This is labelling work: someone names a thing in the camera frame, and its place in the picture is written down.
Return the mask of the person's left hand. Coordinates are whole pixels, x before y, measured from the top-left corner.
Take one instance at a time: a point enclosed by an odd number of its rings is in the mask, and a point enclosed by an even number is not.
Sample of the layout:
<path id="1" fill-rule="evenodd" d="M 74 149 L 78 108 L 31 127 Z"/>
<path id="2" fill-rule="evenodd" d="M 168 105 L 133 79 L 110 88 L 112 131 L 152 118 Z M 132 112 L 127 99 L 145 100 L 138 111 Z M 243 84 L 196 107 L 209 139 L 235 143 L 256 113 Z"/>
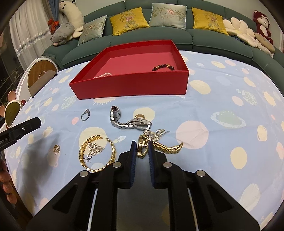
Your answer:
<path id="1" fill-rule="evenodd" d="M 14 193 L 14 188 L 11 185 L 11 176 L 8 172 L 6 162 L 1 159 L 1 184 L 3 191 L 6 193 L 7 200 L 15 205 L 17 203 L 16 194 Z"/>

